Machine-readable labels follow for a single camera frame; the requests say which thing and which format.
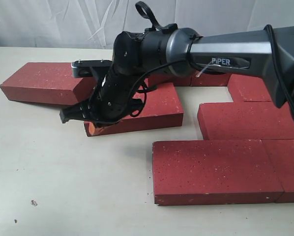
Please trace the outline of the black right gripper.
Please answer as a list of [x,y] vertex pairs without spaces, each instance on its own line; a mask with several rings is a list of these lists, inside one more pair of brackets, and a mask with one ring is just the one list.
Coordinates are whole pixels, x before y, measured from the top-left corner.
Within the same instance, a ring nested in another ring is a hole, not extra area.
[[143,108],[143,101],[133,98],[140,87],[136,82],[143,74],[141,69],[130,71],[113,62],[106,76],[96,80],[89,98],[60,111],[61,122],[90,121],[87,123],[87,135],[109,134],[106,126],[114,125]]

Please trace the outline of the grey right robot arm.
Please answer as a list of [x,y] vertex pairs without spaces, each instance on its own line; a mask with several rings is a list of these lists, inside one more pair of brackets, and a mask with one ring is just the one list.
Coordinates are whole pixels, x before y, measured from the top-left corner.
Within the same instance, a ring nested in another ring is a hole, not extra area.
[[138,116],[147,93],[145,78],[160,73],[185,77],[196,71],[232,73],[263,80],[277,108],[288,103],[294,120],[294,26],[203,37],[191,28],[124,31],[114,42],[112,60],[75,61],[73,76],[92,76],[97,85],[86,100],[62,109],[62,123],[90,121],[95,127]]

